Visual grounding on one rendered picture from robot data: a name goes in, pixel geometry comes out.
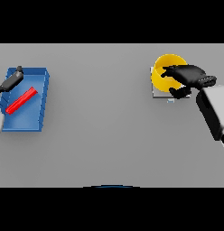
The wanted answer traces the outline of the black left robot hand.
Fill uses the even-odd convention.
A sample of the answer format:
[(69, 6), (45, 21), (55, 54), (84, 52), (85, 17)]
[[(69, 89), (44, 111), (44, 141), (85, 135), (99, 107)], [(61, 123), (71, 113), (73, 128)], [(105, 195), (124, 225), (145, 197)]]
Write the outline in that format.
[(0, 85), (0, 93), (9, 92), (23, 80), (23, 68), (18, 66), (15, 72)]

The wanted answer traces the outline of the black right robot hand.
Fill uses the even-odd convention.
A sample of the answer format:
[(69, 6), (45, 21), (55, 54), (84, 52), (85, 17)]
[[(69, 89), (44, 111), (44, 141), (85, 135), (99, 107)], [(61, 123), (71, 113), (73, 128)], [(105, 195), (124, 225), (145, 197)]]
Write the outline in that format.
[(176, 99), (190, 95), (192, 88), (202, 90), (203, 88), (213, 87), (217, 82), (215, 76), (207, 75), (203, 69), (195, 65), (172, 65), (163, 67), (163, 69), (162, 78), (173, 78), (183, 84), (183, 88), (169, 88), (169, 92)]

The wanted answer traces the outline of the red beaker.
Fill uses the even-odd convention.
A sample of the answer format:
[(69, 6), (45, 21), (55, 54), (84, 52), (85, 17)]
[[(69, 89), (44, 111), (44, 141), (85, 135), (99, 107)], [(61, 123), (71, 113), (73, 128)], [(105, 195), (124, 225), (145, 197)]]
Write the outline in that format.
[(37, 93), (38, 91), (34, 87), (30, 87), (21, 96), (19, 96), (11, 105), (9, 105), (6, 108), (5, 112), (8, 115), (13, 114), (16, 110), (18, 110), (22, 105), (24, 105), (28, 100), (30, 100)]

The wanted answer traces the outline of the yellow bowl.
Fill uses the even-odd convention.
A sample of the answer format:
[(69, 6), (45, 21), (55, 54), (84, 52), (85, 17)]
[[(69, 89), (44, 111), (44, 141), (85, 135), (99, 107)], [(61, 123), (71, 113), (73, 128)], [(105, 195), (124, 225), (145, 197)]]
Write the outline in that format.
[(165, 93), (169, 92), (169, 88), (179, 89), (182, 84), (176, 81), (173, 77), (161, 77), (161, 75), (165, 73), (165, 69), (163, 69), (163, 67), (186, 64), (186, 60), (177, 54), (164, 54), (160, 56), (155, 61), (152, 71), (152, 83), (154, 87)]

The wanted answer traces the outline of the pale square measuring scale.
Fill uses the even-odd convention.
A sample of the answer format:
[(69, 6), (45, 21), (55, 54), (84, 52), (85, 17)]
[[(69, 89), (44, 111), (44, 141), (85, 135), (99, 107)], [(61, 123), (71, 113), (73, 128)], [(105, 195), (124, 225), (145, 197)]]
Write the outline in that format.
[(150, 80), (151, 80), (151, 84), (152, 84), (152, 95), (153, 98), (162, 98), (162, 99), (166, 99), (167, 103), (174, 103), (175, 102), (175, 98), (169, 93), (169, 92), (163, 92), (159, 89), (157, 89), (152, 81), (152, 74), (154, 72), (154, 67), (150, 68)]

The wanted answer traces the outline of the blue tray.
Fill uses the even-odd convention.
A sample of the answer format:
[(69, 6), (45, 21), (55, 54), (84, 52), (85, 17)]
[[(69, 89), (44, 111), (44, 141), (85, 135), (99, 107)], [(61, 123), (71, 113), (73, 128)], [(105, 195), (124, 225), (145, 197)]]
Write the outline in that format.
[[(4, 132), (40, 132), (42, 130), (49, 78), (46, 68), (23, 68), (23, 80), (10, 92), (1, 94), (0, 107), (5, 115)], [(6, 108), (29, 88), (34, 88), (37, 93), (8, 115), (5, 112)]]

